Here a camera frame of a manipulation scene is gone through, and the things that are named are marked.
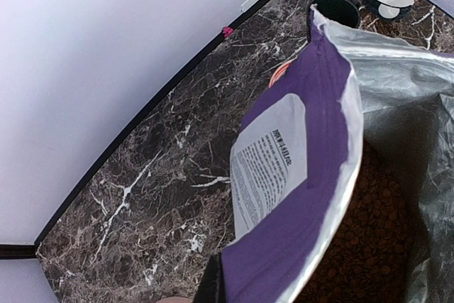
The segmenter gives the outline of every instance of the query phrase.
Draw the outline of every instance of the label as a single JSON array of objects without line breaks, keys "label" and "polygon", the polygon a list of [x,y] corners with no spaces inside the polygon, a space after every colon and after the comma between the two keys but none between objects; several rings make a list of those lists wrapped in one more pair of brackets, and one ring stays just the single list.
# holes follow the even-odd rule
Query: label
[{"label": "label", "polygon": [[235,234],[239,239],[307,178],[306,108],[287,94],[240,133],[231,151]]}]

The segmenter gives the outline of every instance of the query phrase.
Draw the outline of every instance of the open bag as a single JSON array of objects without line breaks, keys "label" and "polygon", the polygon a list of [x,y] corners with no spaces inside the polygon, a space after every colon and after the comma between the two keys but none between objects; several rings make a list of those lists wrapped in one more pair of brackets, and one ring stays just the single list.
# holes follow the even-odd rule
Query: open bag
[{"label": "open bag", "polygon": [[210,259],[194,302],[293,302],[348,208],[363,136],[414,222],[404,301],[454,302],[454,56],[316,9],[311,27],[311,43],[242,120],[236,240]]}]

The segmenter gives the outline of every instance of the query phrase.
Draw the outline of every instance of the pink object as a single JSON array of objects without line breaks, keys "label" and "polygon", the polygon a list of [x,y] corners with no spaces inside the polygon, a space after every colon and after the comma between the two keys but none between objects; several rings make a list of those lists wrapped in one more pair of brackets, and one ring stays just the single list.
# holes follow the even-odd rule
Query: pink object
[{"label": "pink object", "polygon": [[192,300],[187,299],[187,298],[182,298],[182,297],[169,297],[169,298],[161,299],[160,301],[157,301],[156,303],[192,303]]},{"label": "pink object", "polygon": [[233,33],[233,29],[226,26],[222,29],[222,33],[224,34],[224,38],[227,38],[229,35]]}]

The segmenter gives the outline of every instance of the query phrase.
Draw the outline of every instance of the black cup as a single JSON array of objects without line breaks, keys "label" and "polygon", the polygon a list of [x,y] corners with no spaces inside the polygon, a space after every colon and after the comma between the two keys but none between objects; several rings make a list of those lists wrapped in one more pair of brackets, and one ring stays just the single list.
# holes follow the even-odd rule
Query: black cup
[{"label": "black cup", "polygon": [[361,17],[358,8],[350,0],[312,0],[307,6],[307,40],[311,41],[311,5],[317,4],[317,10],[332,21],[358,28]]}]

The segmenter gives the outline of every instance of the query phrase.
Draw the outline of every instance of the pink round object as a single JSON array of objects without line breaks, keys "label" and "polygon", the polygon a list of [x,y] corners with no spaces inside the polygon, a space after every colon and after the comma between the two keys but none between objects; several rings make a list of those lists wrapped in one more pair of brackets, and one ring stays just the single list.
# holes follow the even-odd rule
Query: pink round object
[{"label": "pink round object", "polygon": [[156,303],[192,303],[192,300],[183,297],[169,297],[161,299]]}]

